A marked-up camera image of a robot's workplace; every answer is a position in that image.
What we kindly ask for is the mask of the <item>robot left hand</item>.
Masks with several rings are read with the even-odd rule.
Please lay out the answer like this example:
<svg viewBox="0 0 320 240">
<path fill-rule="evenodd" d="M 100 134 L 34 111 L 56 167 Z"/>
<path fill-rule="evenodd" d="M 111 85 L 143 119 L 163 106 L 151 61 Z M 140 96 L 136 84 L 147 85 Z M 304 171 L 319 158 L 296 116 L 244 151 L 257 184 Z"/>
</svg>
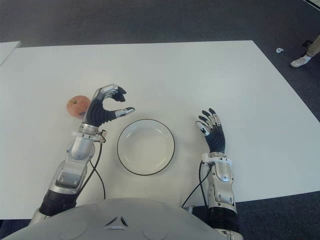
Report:
<svg viewBox="0 0 320 240">
<path fill-rule="evenodd" d="M 133 113 L 135 111 L 134 107 L 119 110 L 106 110 L 103 107 L 103 101 L 107 98 L 111 98 L 116 102 L 125 102 L 124 95 L 126 93 L 122 87 L 116 84 L 106 85 L 97 89 L 86 111 L 83 123 L 98 128 L 104 123 Z"/>
</svg>

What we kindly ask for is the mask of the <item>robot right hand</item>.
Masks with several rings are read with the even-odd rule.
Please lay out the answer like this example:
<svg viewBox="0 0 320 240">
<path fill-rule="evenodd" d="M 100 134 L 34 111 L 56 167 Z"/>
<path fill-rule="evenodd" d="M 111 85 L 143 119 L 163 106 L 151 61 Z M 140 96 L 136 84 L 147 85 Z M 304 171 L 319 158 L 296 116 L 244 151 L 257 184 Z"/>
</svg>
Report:
<svg viewBox="0 0 320 240">
<path fill-rule="evenodd" d="M 199 120 L 195 125 L 204 135 L 210 153 L 225 153 L 226 139 L 221 121 L 216 112 L 209 108 L 208 111 L 202 110 Z"/>
</svg>

